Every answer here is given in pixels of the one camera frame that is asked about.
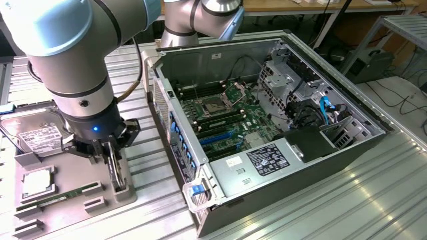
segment wooden table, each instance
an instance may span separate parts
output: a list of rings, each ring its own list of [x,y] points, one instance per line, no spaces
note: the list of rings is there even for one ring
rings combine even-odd
[[[371,5],[364,0],[352,0],[349,7],[345,13],[365,13],[365,12],[393,12],[393,11],[404,11],[404,15],[408,15],[413,8],[419,5],[415,0],[403,0],[404,5],[399,2],[396,5]],[[323,14],[327,7],[327,14],[331,14],[328,21],[321,30],[320,36],[316,40],[313,47],[319,47],[320,43],[324,40],[324,37],[331,29],[331,26],[336,20],[340,9],[343,8],[345,0],[340,0],[340,3],[321,5],[319,3],[308,3],[304,0],[300,4],[293,2],[292,0],[244,0],[242,5],[245,9],[245,17],[258,17],[261,16],[285,16],[285,15],[312,15],[312,14]],[[164,20],[164,3],[161,16],[158,17],[158,21]]]

